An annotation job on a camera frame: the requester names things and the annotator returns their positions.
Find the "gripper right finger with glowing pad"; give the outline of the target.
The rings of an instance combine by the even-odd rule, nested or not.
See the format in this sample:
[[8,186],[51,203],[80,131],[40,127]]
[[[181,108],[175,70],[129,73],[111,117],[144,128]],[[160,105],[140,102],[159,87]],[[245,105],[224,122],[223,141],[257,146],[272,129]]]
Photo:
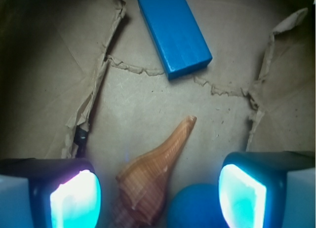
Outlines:
[[218,180],[230,228],[314,228],[314,152],[232,152]]

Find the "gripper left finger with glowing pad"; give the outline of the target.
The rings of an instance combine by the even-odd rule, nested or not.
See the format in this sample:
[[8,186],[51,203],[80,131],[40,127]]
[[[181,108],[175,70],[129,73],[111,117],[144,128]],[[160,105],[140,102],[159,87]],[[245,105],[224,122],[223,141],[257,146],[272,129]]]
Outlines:
[[2,228],[94,228],[101,186],[84,158],[0,161]]

